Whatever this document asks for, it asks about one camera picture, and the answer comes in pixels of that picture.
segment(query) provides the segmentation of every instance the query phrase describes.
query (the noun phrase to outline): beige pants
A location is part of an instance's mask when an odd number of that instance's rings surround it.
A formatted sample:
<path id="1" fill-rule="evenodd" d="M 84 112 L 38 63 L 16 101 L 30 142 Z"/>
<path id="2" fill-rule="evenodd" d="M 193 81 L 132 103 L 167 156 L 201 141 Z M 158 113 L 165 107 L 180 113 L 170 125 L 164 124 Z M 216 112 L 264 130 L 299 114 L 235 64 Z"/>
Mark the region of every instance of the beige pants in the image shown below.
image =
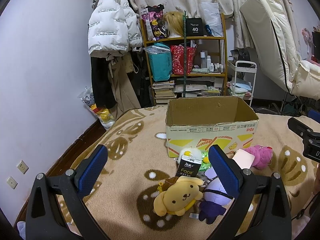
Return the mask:
<path id="1" fill-rule="evenodd" d="M 115 120 L 130 109 L 140 108 L 140 103 L 126 73 L 126 69 L 133 69 L 131 55 L 128 53 L 117 59 L 118 62 L 116 64 L 109 64 L 109 70 L 112 71 L 112 75 L 110 71 L 108 73 L 112 92 L 117 101 L 117 104 L 110 109 Z"/>

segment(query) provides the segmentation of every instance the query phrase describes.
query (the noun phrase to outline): pink plush toy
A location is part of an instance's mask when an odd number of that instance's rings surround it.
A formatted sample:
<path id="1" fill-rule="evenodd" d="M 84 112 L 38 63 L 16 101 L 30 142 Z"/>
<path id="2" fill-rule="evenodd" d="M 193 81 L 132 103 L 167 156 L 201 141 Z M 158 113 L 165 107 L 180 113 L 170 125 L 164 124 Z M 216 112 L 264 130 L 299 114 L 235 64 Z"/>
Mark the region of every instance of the pink plush toy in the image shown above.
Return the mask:
<path id="1" fill-rule="evenodd" d="M 263 170 L 268 167 L 268 163 L 272 158 L 272 148 L 256 145 L 253 147 L 249 147 L 244 149 L 246 152 L 254 155 L 254 161 L 252 163 L 252 167 Z"/>

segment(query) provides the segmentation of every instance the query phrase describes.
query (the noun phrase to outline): white bottle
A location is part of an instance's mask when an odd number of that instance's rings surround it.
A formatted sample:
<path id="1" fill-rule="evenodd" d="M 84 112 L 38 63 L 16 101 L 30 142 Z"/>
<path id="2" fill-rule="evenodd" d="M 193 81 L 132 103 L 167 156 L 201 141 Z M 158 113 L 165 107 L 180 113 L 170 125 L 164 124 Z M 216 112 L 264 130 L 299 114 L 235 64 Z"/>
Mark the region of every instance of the white bottle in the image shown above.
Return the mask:
<path id="1" fill-rule="evenodd" d="M 207 56 L 207 68 L 210 69 L 210 65 L 211 65 L 211 57 Z"/>
<path id="2" fill-rule="evenodd" d="M 201 68 L 206 68 L 206 60 L 205 60 L 204 52 L 200 52 L 200 58 L 201 58 Z"/>

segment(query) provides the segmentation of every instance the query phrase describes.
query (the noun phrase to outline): clear plastic bag with yellow item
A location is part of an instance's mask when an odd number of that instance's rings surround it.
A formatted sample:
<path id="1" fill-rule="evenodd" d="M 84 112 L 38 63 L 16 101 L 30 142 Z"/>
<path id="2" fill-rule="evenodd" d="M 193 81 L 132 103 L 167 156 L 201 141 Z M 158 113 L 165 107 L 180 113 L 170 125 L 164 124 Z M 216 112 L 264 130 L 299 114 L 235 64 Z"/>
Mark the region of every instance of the clear plastic bag with yellow item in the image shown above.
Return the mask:
<path id="1" fill-rule="evenodd" d="M 94 101 L 92 88 L 85 87 L 86 90 L 83 91 L 78 97 L 84 102 L 87 108 L 99 118 L 101 124 L 106 130 L 115 123 L 115 120 L 110 113 L 110 111 L 105 107 L 97 107 Z"/>

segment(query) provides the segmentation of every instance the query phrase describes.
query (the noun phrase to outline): red gift bag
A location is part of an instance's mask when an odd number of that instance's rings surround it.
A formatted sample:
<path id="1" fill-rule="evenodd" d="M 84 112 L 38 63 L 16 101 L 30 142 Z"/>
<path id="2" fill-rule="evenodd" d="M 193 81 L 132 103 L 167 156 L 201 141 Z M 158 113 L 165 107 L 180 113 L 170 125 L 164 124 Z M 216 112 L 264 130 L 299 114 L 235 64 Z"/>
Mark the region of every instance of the red gift bag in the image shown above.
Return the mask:
<path id="1" fill-rule="evenodd" d="M 172 45 L 171 46 L 172 54 L 172 71 L 176 75 L 183 75 L 183 66 L 184 66 L 184 47 Z M 187 74 L 190 74 L 193 67 L 193 59 L 196 55 L 196 48 L 187 47 Z"/>

